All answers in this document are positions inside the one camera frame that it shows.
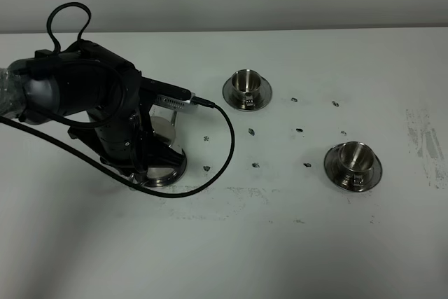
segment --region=black cable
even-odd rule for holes
[[[49,143],[52,143],[53,145],[56,145],[57,147],[59,147],[63,150],[66,150],[67,152],[69,152],[70,154],[73,154],[74,156],[80,158],[81,160],[84,160],[87,164],[93,166],[94,168],[98,169],[99,171],[105,173],[106,175],[109,175],[112,179],[115,179],[116,181],[121,182],[126,186],[129,186],[135,190],[138,190],[139,192],[153,195],[153,196],[158,196],[158,197],[176,199],[176,198],[180,198],[180,197],[187,197],[187,196],[194,195],[196,193],[203,191],[205,188],[209,187],[213,182],[215,182],[222,175],[222,173],[228,167],[228,165],[230,164],[230,161],[232,159],[233,151],[235,150],[235,131],[233,130],[232,122],[230,122],[229,117],[227,116],[227,114],[224,112],[224,110],[221,107],[217,106],[216,104],[214,104],[213,106],[210,106],[210,107],[213,107],[216,110],[218,110],[223,115],[225,121],[227,122],[227,125],[229,126],[230,138],[231,138],[229,155],[227,157],[227,160],[224,162],[224,165],[218,171],[218,173],[216,173],[210,180],[208,180],[202,186],[200,186],[196,189],[190,190],[188,192],[184,192],[184,193],[162,193],[162,192],[158,192],[156,190],[144,188],[144,187],[140,186],[139,184],[132,183],[132,182],[128,181],[127,179],[115,174],[111,170],[105,168],[105,166],[101,165],[99,162],[86,156],[84,153],[81,153],[80,151],[74,149],[73,147],[67,145],[66,143],[63,143],[60,140],[53,138],[52,136],[49,136],[48,134],[42,133],[38,130],[35,130],[32,127],[14,122],[5,117],[0,117],[0,123],[3,123],[7,126],[14,127],[15,129],[21,130],[23,132],[26,132],[26,133],[32,134],[38,138],[41,138],[45,141],[48,141]]]
[[[59,41],[56,39],[55,35],[53,34],[51,25],[53,23],[53,19],[55,18],[56,14],[58,14],[60,11],[62,11],[64,8],[67,8],[67,7],[81,8],[82,10],[84,10],[87,13],[87,16],[88,16],[87,22],[85,23],[84,27],[78,33],[78,38],[77,38],[78,44],[81,41],[81,36],[83,35],[85,29],[90,24],[90,19],[92,19],[92,12],[90,12],[90,9],[82,3],[78,3],[75,1],[75,2],[71,2],[71,3],[62,4],[61,6],[56,7],[53,10],[53,12],[48,16],[48,19],[47,19],[47,33],[50,36],[51,41],[53,41],[53,43],[55,44],[55,49],[53,50],[53,54],[55,54],[55,55],[59,54],[61,52],[61,44],[59,43]]]
[[[111,112],[111,114],[103,120],[98,120],[97,122],[84,123],[84,122],[76,122],[75,120],[71,120],[71,119],[59,116],[56,113],[53,113],[52,111],[49,111],[37,104],[32,104],[32,105],[30,104],[29,105],[30,110],[35,111],[46,118],[53,119],[55,122],[58,122],[58,123],[61,123],[61,124],[67,125],[67,126],[76,127],[78,129],[94,129],[96,127],[101,127],[106,124],[109,124],[113,119],[118,117],[118,115],[120,114],[120,112],[123,108],[123,105],[124,105],[125,99],[126,99],[126,87],[125,87],[125,83],[123,82],[123,79],[121,78],[120,73],[118,71],[116,71],[114,68],[110,67],[109,65],[107,65],[103,62],[94,61],[94,60],[67,61],[67,62],[62,63],[62,67],[70,66],[70,65],[74,65],[74,64],[90,65],[90,66],[94,66],[94,67],[103,68],[108,71],[108,74],[111,74],[111,75],[113,75],[113,77],[115,77],[115,79],[118,82],[118,86],[120,87],[121,98],[120,98],[119,104]]]

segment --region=white table surface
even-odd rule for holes
[[[57,37],[67,47],[76,35]],[[448,29],[85,38],[220,104],[234,158],[209,190],[163,200],[0,125],[0,298],[448,296]],[[45,34],[1,35],[0,64],[42,48],[52,49]],[[273,87],[261,111],[221,96],[244,68]],[[189,165],[169,189],[185,190],[219,169],[230,137],[211,109],[177,126]],[[63,125],[38,128],[93,155]],[[384,168],[368,193],[335,187],[323,170],[331,146],[355,140]]]

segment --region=white table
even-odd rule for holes
[[[58,35],[63,47],[75,37]],[[209,190],[162,200],[0,125],[0,298],[447,297],[448,29],[85,37],[221,105],[234,159]],[[0,47],[7,67],[52,44],[14,34]],[[244,68],[274,90],[255,113],[221,96]],[[230,141],[211,109],[177,125],[189,165],[169,190],[205,182]],[[63,125],[38,128],[93,155]],[[368,193],[345,192],[323,171],[326,151],[353,140],[383,164]]]

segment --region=plastic wrap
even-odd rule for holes
[[[20,77],[0,68],[0,116],[12,119],[20,115],[24,108],[25,94]]]

